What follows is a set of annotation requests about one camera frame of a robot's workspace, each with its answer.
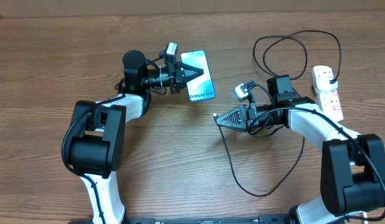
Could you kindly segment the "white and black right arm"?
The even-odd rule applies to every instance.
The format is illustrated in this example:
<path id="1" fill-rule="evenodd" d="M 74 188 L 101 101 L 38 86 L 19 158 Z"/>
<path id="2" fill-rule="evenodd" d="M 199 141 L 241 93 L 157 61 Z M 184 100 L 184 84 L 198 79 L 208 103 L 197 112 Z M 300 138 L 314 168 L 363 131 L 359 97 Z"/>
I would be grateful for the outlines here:
<path id="1" fill-rule="evenodd" d="M 267 80 L 270 104 L 258 106 L 257 83 L 234 88 L 233 110 L 215 116 L 219 128 L 256 135 L 277 125 L 309 140 L 321 152 L 320 195 L 294 206 L 287 214 L 259 215 L 259 223 L 378 222 L 385 218 L 385 150 L 375 134 L 362 135 L 333 120 L 309 97 L 300 97 L 287 75 Z"/>

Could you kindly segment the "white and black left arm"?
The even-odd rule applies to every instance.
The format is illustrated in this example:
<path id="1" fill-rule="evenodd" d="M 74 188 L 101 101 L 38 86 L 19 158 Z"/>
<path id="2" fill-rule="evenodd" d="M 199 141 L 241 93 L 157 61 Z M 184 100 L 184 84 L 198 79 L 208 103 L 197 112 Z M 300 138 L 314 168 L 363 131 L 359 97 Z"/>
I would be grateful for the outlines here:
<path id="1" fill-rule="evenodd" d="M 89 223 L 125 223 L 126 209 L 120 200 L 116 172 L 123 158 L 125 124 L 143 116 L 151 92 L 165 89 L 178 93 L 204 70 L 176 60 L 161 51 L 161 68 L 139 50 L 124 54 L 124 77 L 116 85 L 117 96 L 105 101 L 80 100 L 61 146 L 64 166 L 84 182 L 93 208 Z"/>

